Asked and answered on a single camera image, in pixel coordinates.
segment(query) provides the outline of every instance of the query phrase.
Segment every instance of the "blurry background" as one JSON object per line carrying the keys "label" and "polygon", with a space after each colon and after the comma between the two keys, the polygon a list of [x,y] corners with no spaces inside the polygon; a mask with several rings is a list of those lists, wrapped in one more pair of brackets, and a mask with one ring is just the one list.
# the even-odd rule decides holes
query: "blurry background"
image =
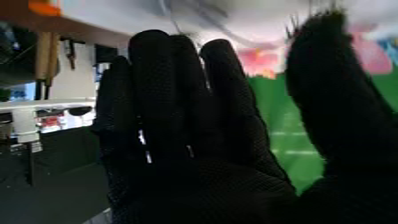
{"label": "blurry background", "polygon": [[[347,9],[347,32],[365,70],[398,109],[398,1],[334,2]],[[198,48],[212,39],[231,41],[269,124],[272,151],[301,193],[320,178],[324,161],[285,88],[286,29],[294,30],[294,24],[302,24],[333,1],[57,0],[50,11],[34,7],[41,3],[48,1],[13,0],[0,7],[0,222],[107,223],[107,182],[87,126],[103,70],[127,52],[130,37],[148,29],[187,34]],[[34,101],[43,32],[59,35],[57,70],[50,97]],[[43,102],[52,106],[36,108],[40,141],[27,145],[18,141],[8,108],[27,103],[38,107]],[[79,108],[71,110],[63,102],[79,102]]]}

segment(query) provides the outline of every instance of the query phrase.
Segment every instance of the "white ceiling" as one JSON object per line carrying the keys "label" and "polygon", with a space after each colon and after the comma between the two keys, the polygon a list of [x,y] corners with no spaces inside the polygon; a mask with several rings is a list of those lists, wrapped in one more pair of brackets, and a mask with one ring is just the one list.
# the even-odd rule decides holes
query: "white ceiling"
{"label": "white ceiling", "polygon": [[[173,16],[182,30],[194,34],[198,42],[226,38],[217,27],[203,20],[192,9],[173,0]],[[299,14],[301,21],[310,15],[310,0],[207,0],[223,8],[228,17],[217,18],[223,26],[246,39],[256,42],[281,40],[286,36],[285,26],[290,16]],[[370,38],[398,36],[398,0],[340,0],[349,10],[354,24],[377,23],[379,29]],[[326,7],[331,0],[313,0],[313,11]],[[64,15],[86,23],[135,34],[148,29],[176,33],[171,16],[164,14],[160,0],[64,0]]]}

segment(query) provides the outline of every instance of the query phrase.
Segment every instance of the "black glove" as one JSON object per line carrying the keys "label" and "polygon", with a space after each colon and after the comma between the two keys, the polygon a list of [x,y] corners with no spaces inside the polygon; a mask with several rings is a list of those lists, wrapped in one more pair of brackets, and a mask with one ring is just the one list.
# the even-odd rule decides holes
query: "black glove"
{"label": "black glove", "polygon": [[286,70],[290,95],[326,174],[297,203],[306,223],[398,223],[395,112],[361,68],[345,14],[318,14],[299,29]]}
{"label": "black glove", "polygon": [[130,42],[105,72],[93,130],[114,224],[285,223],[295,188],[228,41],[160,31]]}

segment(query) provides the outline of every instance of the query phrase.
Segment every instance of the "green surface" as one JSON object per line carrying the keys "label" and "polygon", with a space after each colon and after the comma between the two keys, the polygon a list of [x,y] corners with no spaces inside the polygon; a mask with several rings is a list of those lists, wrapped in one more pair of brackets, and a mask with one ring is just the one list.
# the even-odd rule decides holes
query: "green surface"
{"label": "green surface", "polygon": [[[398,68],[388,76],[374,77],[382,95],[398,110]],[[258,97],[258,107],[269,125],[272,151],[288,171],[299,193],[322,176],[324,160],[306,135],[299,109],[285,88],[285,78],[249,79]]]}

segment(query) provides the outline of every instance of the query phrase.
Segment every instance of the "cable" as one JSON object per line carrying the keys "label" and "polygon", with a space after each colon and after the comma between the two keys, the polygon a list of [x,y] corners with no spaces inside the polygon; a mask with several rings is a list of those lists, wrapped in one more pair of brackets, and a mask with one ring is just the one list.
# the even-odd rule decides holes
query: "cable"
{"label": "cable", "polygon": [[192,4],[191,1],[185,1],[192,11],[198,13],[198,15],[201,16],[201,18],[207,20],[207,22],[219,28],[219,30],[223,31],[224,35],[247,47],[251,48],[262,48],[262,49],[270,49],[274,50],[278,48],[278,43],[262,43],[262,42],[254,42],[249,39],[246,39],[242,36],[239,36],[233,31],[223,26],[223,24],[215,21],[215,19],[212,18],[212,16],[208,15],[203,7],[201,7],[201,2],[199,1],[199,5]]}
{"label": "cable", "polygon": [[173,15],[173,6],[175,6],[173,0],[160,0],[160,8],[162,8],[164,14],[171,18],[171,22],[173,22],[178,33],[183,34],[183,31],[182,31],[180,25],[178,25],[178,21],[176,21],[175,15]]}

